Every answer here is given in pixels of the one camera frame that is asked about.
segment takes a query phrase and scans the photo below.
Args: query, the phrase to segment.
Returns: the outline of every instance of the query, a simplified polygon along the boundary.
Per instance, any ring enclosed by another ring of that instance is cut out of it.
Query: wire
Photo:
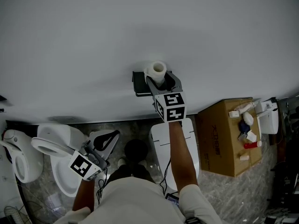
[[[37,206],[40,206],[40,208],[37,209],[37,210],[35,210],[35,211],[33,211],[33,213],[35,213],[36,211],[39,211],[40,209],[43,208],[41,205],[39,205],[38,203],[36,203],[36,202],[34,202],[34,201],[27,201],[27,203],[35,203]],[[23,207],[24,207],[24,205],[23,205],[20,209],[17,209],[17,208],[12,207],[12,206],[6,206],[6,207],[4,208],[4,212],[5,212],[5,210],[6,210],[7,208],[11,208],[11,209],[16,210],[16,211],[18,212],[18,214],[20,215],[21,219],[22,219],[22,215],[25,216],[25,217],[27,218],[26,221],[24,222],[24,224],[26,224],[28,221],[30,221],[30,218],[29,218],[28,214],[26,215],[25,213],[21,212],[21,210],[22,210]],[[35,217],[35,216],[33,216],[33,218],[35,218],[36,220],[38,220],[39,222],[41,222],[41,223],[43,223],[43,224],[49,224],[48,222],[44,222],[44,221],[42,221],[41,219],[39,219],[39,218],[37,218],[37,217]]]
[[[43,204],[46,208],[48,208],[51,212],[55,212],[55,213],[57,213],[57,214],[59,214],[60,216],[64,216],[64,215],[62,215],[62,214],[60,214],[59,212],[57,212],[57,211],[54,211],[51,207],[49,207],[49,206],[47,206],[46,204],[44,204],[41,200],[39,200],[38,199],[38,197],[37,196],[35,196],[32,192],[30,192],[30,190],[28,189],[28,188],[26,188],[26,187],[24,187],[24,186],[22,186],[22,185],[19,185],[19,184],[17,184],[18,186],[20,186],[20,187],[22,187],[22,188],[24,188],[24,189],[26,189],[27,190],[27,192],[29,192],[32,196],[34,196],[41,204]]]
[[[108,174],[108,169],[106,168],[106,169],[104,169],[104,174],[105,174],[105,180],[104,179],[100,179],[99,180],[99,182],[98,182],[98,184],[99,184],[99,190],[97,191],[97,193],[96,193],[96,195],[97,195],[97,199],[98,199],[98,205],[100,204],[100,198],[102,198],[102,192],[103,192],[103,190],[104,190],[104,187],[106,187],[106,185],[107,185],[107,174]]]
[[[166,193],[166,189],[167,189],[167,182],[166,182],[166,176],[167,176],[167,170],[168,170],[168,167],[169,167],[169,165],[170,165],[170,162],[171,162],[171,159],[169,159],[169,162],[168,162],[168,164],[167,164],[167,167],[166,167],[166,169],[165,169],[165,172],[164,172],[164,178],[163,178],[163,180],[160,182],[160,186],[162,187],[162,190],[163,190],[163,195],[165,195],[165,193]]]

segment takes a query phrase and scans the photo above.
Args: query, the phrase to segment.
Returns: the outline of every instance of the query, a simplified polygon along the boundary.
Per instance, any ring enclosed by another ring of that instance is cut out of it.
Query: wrist
[[[81,182],[92,183],[92,182],[94,182],[94,179],[91,179],[91,180],[81,179]]]
[[[182,128],[182,126],[178,121],[175,121],[169,123],[169,128]]]

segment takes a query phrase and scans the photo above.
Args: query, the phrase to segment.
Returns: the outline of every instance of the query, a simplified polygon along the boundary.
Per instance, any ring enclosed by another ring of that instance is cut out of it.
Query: white toilet
[[[271,100],[263,101],[256,105],[255,111],[260,137],[262,133],[277,134],[279,125],[277,103]]]
[[[40,125],[31,144],[38,151],[50,155],[55,181],[60,190],[75,197],[81,178],[68,168],[74,150],[80,150],[86,137],[78,129],[60,124]]]
[[[31,137],[18,130],[7,130],[0,144],[12,158],[14,173],[23,182],[32,182],[43,172],[43,154],[31,146]]]
[[[189,118],[183,119],[182,128],[189,152],[193,160],[193,164],[196,171],[196,177],[198,177],[199,157],[192,121]],[[149,141],[151,143],[152,148],[156,151],[157,161],[159,163],[162,175],[164,175],[167,164],[170,160],[169,124],[162,123],[154,125],[149,133]],[[169,188],[171,188],[174,191],[178,190],[172,174],[171,163],[168,167],[166,182]]]

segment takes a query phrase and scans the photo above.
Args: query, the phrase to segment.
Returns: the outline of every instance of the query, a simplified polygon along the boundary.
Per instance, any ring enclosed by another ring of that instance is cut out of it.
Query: forearm
[[[82,179],[78,193],[76,195],[73,211],[80,210],[81,208],[88,207],[90,212],[93,212],[94,207],[94,179],[85,181]]]
[[[169,123],[171,169],[178,191],[189,184],[197,185],[196,172],[183,129],[178,122]]]

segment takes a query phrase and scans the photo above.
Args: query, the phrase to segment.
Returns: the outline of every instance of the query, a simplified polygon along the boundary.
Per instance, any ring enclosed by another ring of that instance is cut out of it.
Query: toilet bowl
[[[188,150],[192,157],[196,177],[198,177],[199,157],[192,121],[189,118],[183,119],[182,128]],[[152,149],[156,151],[156,161],[159,163],[161,173],[164,176],[165,170],[170,160],[169,124],[162,123],[154,125],[149,133],[149,142],[151,144]],[[169,188],[171,188],[174,191],[178,190],[172,174],[171,163],[167,170],[166,182]]]
[[[68,168],[74,150],[80,150],[86,137],[78,129],[59,124],[40,125],[37,137],[32,138],[31,145],[38,151],[47,154],[56,184],[70,197],[75,197],[81,178]]]
[[[31,146],[31,137],[18,130],[7,130],[0,144],[5,146],[12,159],[13,170],[23,182],[36,180],[43,172],[43,154]]]

